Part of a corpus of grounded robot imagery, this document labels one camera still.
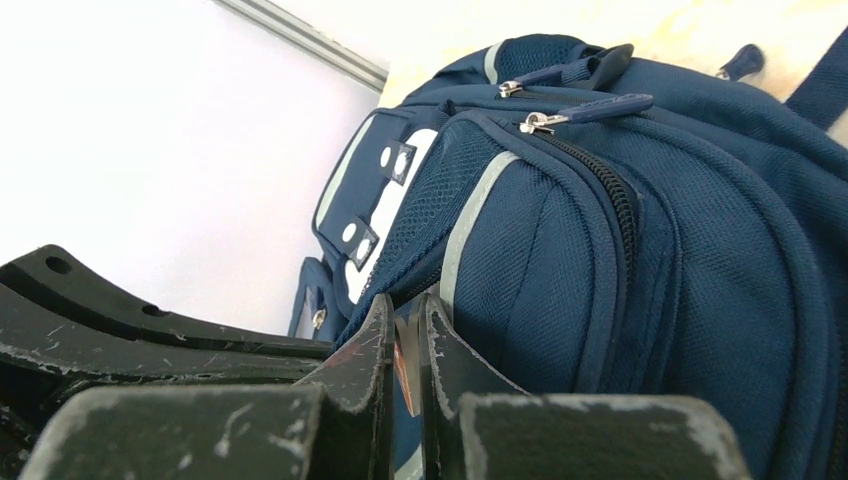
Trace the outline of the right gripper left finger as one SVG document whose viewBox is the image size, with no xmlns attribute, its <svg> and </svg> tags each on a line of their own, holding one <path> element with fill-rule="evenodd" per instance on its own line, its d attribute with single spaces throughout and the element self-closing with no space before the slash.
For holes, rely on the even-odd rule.
<svg viewBox="0 0 848 480">
<path fill-rule="evenodd" d="M 98 387 L 48 422 L 25 479 L 390 479 L 393 306 L 292 385 Z"/>
</svg>

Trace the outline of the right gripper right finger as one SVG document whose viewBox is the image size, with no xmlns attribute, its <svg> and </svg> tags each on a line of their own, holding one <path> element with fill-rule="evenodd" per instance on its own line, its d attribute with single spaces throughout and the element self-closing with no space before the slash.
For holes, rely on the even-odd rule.
<svg viewBox="0 0 848 480">
<path fill-rule="evenodd" d="M 422 298 L 422 461 L 428 479 L 746 479 L 729 424 L 682 396 L 532 395 Z"/>
</svg>

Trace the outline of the small orange eraser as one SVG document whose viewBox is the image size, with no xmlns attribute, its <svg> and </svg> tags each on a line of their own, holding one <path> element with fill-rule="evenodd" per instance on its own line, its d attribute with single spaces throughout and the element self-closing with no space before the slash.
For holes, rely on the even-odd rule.
<svg viewBox="0 0 848 480">
<path fill-rule="evenodd" d="M 421 414 L 420 341 L 418 320 L 394 317 L 394 365 L 403 399 L 412 417 Z"/>
</svg>

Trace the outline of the navy blue student backpack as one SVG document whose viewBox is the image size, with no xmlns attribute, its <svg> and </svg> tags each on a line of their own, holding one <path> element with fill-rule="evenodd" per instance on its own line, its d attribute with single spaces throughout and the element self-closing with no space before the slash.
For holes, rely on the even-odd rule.
<svg viewBox="0 0 848 480">
<path fill-rule="evenodd" d="M 291 328 L 430 290 L 526 391 L 699 398 L 755 478 L 845 478 L 847 38 L 786 102 L 741 64 L 534 34 L 443 67 L 346 146 Z"/>
</svg>

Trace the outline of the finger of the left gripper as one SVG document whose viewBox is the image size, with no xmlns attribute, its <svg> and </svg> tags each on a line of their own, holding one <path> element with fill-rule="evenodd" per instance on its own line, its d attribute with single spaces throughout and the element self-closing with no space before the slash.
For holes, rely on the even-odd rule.
<svg viewBox="0 0 848 480">
<path fill-rule="evenodd" d="M 260 333 L 166 311 L 49 244 L 1 267 L 1 284 L 46 310 L 133 341 L 204 351 L 324 360 L 326 341 Z"/>
<path fill-rule="evenodd" d="M 46 423 L 101 385 L 293 383 L 325 358 L 321 342 L 284 340 L 246 352 L 131 341 L 1 289 L 1 476 L 20 474 Z"/>
</svg>

